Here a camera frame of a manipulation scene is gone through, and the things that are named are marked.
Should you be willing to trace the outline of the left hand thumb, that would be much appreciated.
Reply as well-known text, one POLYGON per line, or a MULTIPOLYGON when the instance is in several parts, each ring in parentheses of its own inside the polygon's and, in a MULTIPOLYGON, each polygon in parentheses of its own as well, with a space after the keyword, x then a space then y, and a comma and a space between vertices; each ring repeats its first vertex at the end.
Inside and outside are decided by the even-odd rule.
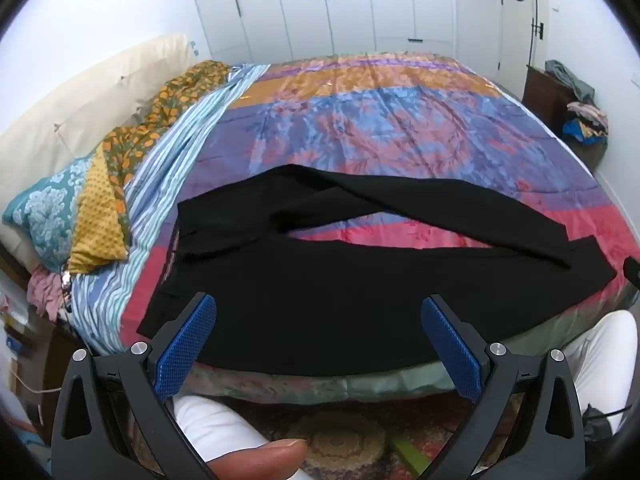
POLYGON ((228 453, 207 466, 221 480, 284 480, 303 465, 307 451, 305 440, 277 440, 228 453))

